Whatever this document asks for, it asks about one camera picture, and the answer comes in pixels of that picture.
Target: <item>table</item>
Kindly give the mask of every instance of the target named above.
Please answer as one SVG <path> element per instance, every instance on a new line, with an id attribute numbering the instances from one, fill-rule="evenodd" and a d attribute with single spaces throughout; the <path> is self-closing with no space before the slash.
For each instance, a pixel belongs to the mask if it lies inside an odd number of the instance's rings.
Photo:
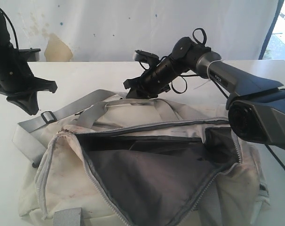
<path id="1" fill-rule="evenodd" d="M 285 84 L 285 61 L 283 60 L 225 61 L 225 63 Z M 55 94 L 39 92 L 40 113 L 60 109 L 96 89 L 124 91 L 124 80 L 137 77 L 143 72 L 137 62 L 36 62 L 30 63 L 30 67 L 35 76 L 56 80 L 58 85 Z M 186 93 L 178 95 L 170 91 L 160 95 L 160 98 L 185 104 L 225 103 L 225 97 L 212 82 L 194 89 L 205 81 L 197 77 L 187 78 L 189 88 Z M 178 90 L 183 89 L 183 80 L 176 79 L 174 86 Z M 11 142 L 16 124 L 29 118 L 31 116 L 6 102 L 5 97 L 0 95 L 0 225 L 30 225 L 21 220 L 17 212 L 18 193 L 28 160 Z M 269 186 L 271 206 L 261 211 L 256 225 L 285 226 L 285 173 L 262 145 L 258 147 L 262 169 Z M 285 151 L 275 147 L 273 149 L 285 163 Z"/>

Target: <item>gray fabric handle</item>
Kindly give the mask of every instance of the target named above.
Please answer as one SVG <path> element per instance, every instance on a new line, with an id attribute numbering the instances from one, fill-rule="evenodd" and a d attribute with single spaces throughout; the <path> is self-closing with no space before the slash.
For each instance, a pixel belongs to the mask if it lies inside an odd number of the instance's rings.
<path id="1" fill-rule="evenodd" d="M 98 89 L 56 112 L 45 112 L 39 117 L 20 122 L 17 124 L 12 141 L 15 146 L 33 163 L 33 166 L 38 166 L 46 148 L 32 136 L 31 132 L 47 125 L 48 121 L 64 119 L 116 94 L 121 97 L 126 96 L 126 93 L 115 93 Z"/>
<path id="2" fill-rule="evenodd" d="M 92 128 L 95 121 L 102 117 L 108 110 L 109 106 L 140 104 L 140 105 L 154 105 L 158 111 L 162 121 L 178 121 L 180 118 L 172 110 L 171 106 L 161 99 L 122 99 L 111 102 L 99 102 L 86 111 L 84 111 L 78 118 L 77 125 L 85 128 Z"/>
<path id="3" fill-rule="evenodd" d="M 53 226 L 84 226 L 82 208 L 55 212 Z"/>

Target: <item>open zipper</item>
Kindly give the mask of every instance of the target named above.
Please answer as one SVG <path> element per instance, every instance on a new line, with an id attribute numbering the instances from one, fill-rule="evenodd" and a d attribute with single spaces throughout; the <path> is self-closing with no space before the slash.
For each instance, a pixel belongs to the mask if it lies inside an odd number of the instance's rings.
<path id="1" fill-rule="evenodd" d="M 52 157 L 52 153 L 53 153 L 53 148 L 54 148 L 54 144 L 56 139 L 60 136 L 60 135 L 64 135 L 64 134 L 71 134 L 71 135 L 89 135 L 89 134 L 106 134 L 108 136 L 110 135 L 114 135 L 114 136 L 118 136 L 120 134 L 127 134 L 127 133 L 134 133 L 134 132 L 141 132 L 141 131 L 150 131 L 153 128 L 156 129 L 163 129 L 163 128 L 169 128 L 172 126 L 185 126 L 185 125 L 194 125 L 194 124 L 209 124 L 210 122 L 213 121 L 222 121 L 222 123 L 218 123 L 218 124 L 228 124 L 228 120 L 227 117 L 214 117 L 214 118 L 206 118 L 206 119 L 197 119 L 197 120 L 183 120 L 183 121 L 166 121 L 166 122 L 159 122 L 159 123 L 150 123 L 150 124 L 143 124 L 143 125 L 136 125 L 136 126 L 131 126 L 131 127 L 125 127 L 125 128 L 117 128 L 117 129 L 112 129 L 112 130 L 104 130 L 104 131 L 96 131 L 96 132 L 87 132 L 87 133 L 76 133 L 67 129 L 62 129 L 61 131 L 59 131 L 57 133 L 57 137 L 53 140 L 53 145 L 52 145 L 52 149 L 51 149 L 51 156 L 48 158 L 49 161 L 51 161 L 51 157 Z M 240 148 L 239 148 L 239 143 L 237 140 L 234 140 L 235 135 L 232 134 L 232 140 L 234 141 L 235 144 L 235 149 L 238 155 L 238 159 L 239 159 L 239 163 L 242 162 L 242 156 L 240 153 Z M 83 155 L 83 150 L 81 153 L 81 157 L 83 158 L 83 166 L 84 166 L 84 171 L 86 173 L 86 175 L 88 176 L 89 180 L 93 183 L 93 185 L 95 186 L 96 190 L 99 192 L 99 194 L 102 196 L 102 198 L 104 199 L 104 201 L 108 204 L 108 206 L 110 207 L 110 209 L 118 216 L 118 218 L 126 225 L 126 226 L 131 226 L 130 222 L 127 220 L 127 218 L 118 210 L 118 208 L 110 201 L 110 199 L 107 197 L 107 195 L 105 194 L 105 192 L 103 191 L 102 187 L 99 185 L 99 182 L 96 180 L 96 178 L 94 177 L 94 175 L 92 175 L 88 163 L 85 160 L 85 157 Z M 193 205 L 193 207 L 187 212 L 186 216 L 179 222 L 178 226 L 180 226 L 189 216 L 189 214 L 191 213 L 191 211 L 193 211 L 196 206 L 198 205 L 199 201 L 201 200 L 202 196 L 204 195 L 205 191 L 209 188 L 209 186 L 212 184 L 212 182 L 215 180 L 215 178 L 220 175 L 220 174 L 224 174 L 227 175 L 229 174 L 232 169 L 237 165 L 238 163 L 235 163 L 232 165 L 232 167 L 227 171 L 227 172 L 218 172 L 216 173 L 212 179 L 207 183 L 207 185 L 205 186 L 205 188 L 202 190 L 202 192 L 200 193 L 200 195 L 198 196 L 198 198 L 195 200 L 195 203 Z M 40 207 L 42 212 L 44 213 L 44 218 L 47 215 L 47 209 L 46 209 L 46 203 L 44 202 L 45 200 L 45 186 L 46 186 L 46 181 L 47 181 L 47 175 L 49 172 L 49 167 L 50 164 L 47 164 L 45 167 L 43 167 L 41 169 L 41 173 L 42 174 L 42 178 L 40 180 L 40 182 L 37 182 L 37 190 L 38 190 L 38 200 L 40 203 Z"/>

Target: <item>gray bag lining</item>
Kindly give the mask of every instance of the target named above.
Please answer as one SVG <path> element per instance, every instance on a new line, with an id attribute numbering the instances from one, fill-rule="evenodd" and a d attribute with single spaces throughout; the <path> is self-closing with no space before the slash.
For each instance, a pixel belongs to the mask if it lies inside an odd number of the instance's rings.
<path id="1" fill-rule="evenodd" d="M 132 225 L 175 226 L 218 172 L 238 162 L 231 130 L 179 137 L 77 135 L 90 170 Z"/>

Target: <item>tabletop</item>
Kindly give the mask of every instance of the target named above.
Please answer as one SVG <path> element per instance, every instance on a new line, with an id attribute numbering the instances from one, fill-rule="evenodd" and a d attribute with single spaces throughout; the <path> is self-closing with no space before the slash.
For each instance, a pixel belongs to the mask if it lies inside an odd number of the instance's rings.
<path id="1" fill-rule="evenodd" d="M 246 60 L 225 61 L 241 70 L 256 76 L 278 80 L 285 85 L 285 61 L 283 60 Z M 40 111 L 55 111 L 72 101 L 96 90 L 108 89 L 125 91 L 125 79 L 138 77 L 143 69 L 137 62 L 35 62 L 29 63 L 36 77 L 55 80 L 58 90 L 55 94 L 39 92 Z M 160 98 L 184 104 L 213 104 L 226 102 L 212 82 L 191 77 L 187 78 L 188 90 L 178 95 L 173 91 L 160 94 Z M 181 78 L 174 80 L 174 87 L 181 91 L 185 84 Z M 8 103 L 5 96 L 0 95 L 0 225 L 29 226 L 18 216 L 18 194 L 24 179 L 28 160 L 13 145 L 16 124 L 30 119 L 18 107 Z M 260 150 L 263 173 L 266 177 L 270 206 L 260 212 L 257 226 L 285 226 L 285 173 L 276 160 L 263 145 Z M 285 164 L 285 151 L 272 147 Z"/>

